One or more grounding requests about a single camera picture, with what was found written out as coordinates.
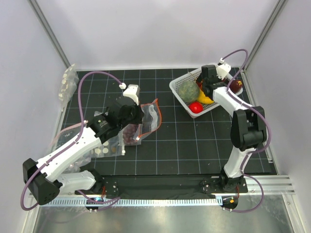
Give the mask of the clear zip bag red zipper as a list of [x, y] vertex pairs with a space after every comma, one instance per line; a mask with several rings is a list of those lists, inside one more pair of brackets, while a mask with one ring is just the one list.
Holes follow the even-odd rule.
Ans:
[[140, 145], [142, 140], [155, 132], [162, 123], [162, 115], [158, 105], [158, 99], [152, 103], [142, 104], [141, 109], [144, 113], [142, 124], [138, 125], [137, 141]]

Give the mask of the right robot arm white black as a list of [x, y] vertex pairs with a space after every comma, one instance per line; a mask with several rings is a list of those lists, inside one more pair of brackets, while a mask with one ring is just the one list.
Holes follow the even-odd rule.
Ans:
[[247, 104], [230, 90], [230, 84], [223, 81], [230, 70], [227, 64], [205, 65], [196, 80], [204, 95], [221, 105], [232, 117], [230, 139], [233, 148], [219, 179], [219, 187], [224, 192], [233, 192], [242, 183], [251, 154], [267, 139], [264, 109]]

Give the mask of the purple grape bunch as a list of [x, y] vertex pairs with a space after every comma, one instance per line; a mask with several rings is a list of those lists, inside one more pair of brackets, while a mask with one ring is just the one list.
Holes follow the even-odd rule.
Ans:
[[138, 144], [137, 130], [138, 125], [135, 124], [129, 124], [124, 128], [122, 132], [122, 138], [126, 146], [134, 146]]

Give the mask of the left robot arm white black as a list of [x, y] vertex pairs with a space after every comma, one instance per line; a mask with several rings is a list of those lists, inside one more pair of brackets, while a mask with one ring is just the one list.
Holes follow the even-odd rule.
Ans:
[[88, 190], [98, 194], [103, 181], [96, 171], [72, 173], [66, 178], [62, 173], [90, 150], [117, 136], [129, 124], [141, 124], [144, 113], [138, 97], [118, 97], [106, 112], [82, 124], [79, 133], [52, 153], [23, 164], [24, 195], [29, 190], [38, 205], [45, 205], [61, 192]]

